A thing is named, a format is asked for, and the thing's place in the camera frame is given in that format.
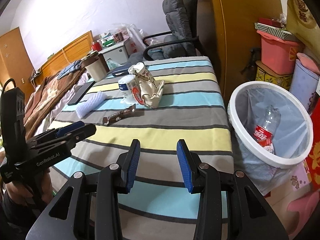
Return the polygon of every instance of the metal bolt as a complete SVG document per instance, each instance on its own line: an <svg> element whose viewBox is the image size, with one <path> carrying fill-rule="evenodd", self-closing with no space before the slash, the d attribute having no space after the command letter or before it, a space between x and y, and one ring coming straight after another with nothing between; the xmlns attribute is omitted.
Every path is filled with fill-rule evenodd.
<svg viewBox="0 0 320 240"><path fill-rule="evenodd" d="M110 166L109 166L110 170L116 170L119 168L119 165L117 163L112 163Z"/></svg>
<svg viewBox="0 0 320 240"><path fill-rule="evenodd" d="M203 170L206 170L207 168L209 168L209 164L208 163L200 163L199 167Z"/></svg>
<svg viewBox="0 0 320 240"><path fill-rule="evenodd" d="M244 172L243 171L236 171L236 176L239 178L243 178L244 177Z"/></svg>
<svg viewBox="0 0 320 240"><path fill-rule="evenodd" d="M75 174L73 174L73 176L76 178L76 179L79 179L82 177L82 172L81 171L77 171Z"/></svg>

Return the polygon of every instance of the striped bed sheet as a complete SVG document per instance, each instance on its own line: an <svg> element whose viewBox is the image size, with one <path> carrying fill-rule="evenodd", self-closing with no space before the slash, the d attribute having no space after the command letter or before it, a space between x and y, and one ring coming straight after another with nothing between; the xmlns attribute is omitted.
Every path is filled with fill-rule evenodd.
<svg viewBox="0 0 320 240"><path fill-rule="evenodd" d="M130 240L193 239L199 194L184 188L176 144L185 139L189 150L219 171L233 173L230 132L220 88L207 57L145 62L164 92L156 109L137 105L134 117L103 126L103 117L124 109L117 81L111 75L96 83L81 101L104 91L108 98L82 121L94 123L96 134L77 143L72 156L51 168L59 190L76 171L90 174L116 162L133 139L141 143L136 181L128 195L119 195L123 237ZM76 106L65 106L50 128L79 121ZM221 193L227 218L225 192ZM95 198L90 218L94 221Z"/></svg>

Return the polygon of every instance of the plastic bottle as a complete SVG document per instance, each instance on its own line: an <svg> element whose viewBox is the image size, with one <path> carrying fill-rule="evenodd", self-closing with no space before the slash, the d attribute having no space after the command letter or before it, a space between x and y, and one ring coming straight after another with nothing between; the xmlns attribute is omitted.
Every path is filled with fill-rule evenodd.
<svg viewBox="0 0 320 240"><path fill-rule="evenodd" d="M268 106L264 117L260 119L253 133L253 138L257 143L272 154L275 154L272 138L279 126L280 118L279 109L272 105Z"/></svg>

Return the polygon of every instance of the headboard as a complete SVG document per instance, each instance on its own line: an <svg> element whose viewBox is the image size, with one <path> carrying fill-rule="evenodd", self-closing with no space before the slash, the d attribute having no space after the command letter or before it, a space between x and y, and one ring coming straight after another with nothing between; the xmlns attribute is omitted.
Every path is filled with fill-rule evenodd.
<svg viewBox="0 0 320 240"><path fill-rule="evenodd" d="M41 66L41 74L35 79L36 84L40 85L46 77L62 70L69 65L69 62L74 62L87 55L91 50L92 41L92 31L89 31L59 50Z"/></svg>

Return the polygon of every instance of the pink plastic bucket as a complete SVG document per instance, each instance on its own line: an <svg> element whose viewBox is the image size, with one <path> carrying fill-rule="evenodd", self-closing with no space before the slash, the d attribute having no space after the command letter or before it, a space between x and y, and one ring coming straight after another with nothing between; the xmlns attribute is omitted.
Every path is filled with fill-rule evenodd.
<svg viewBox="0 0 320 240"><path fill-rule="evenodd" d="M284 41L274 35L257 30L261 35L261 61L279 75L292 74L297 53L303 43Z"/></svg>

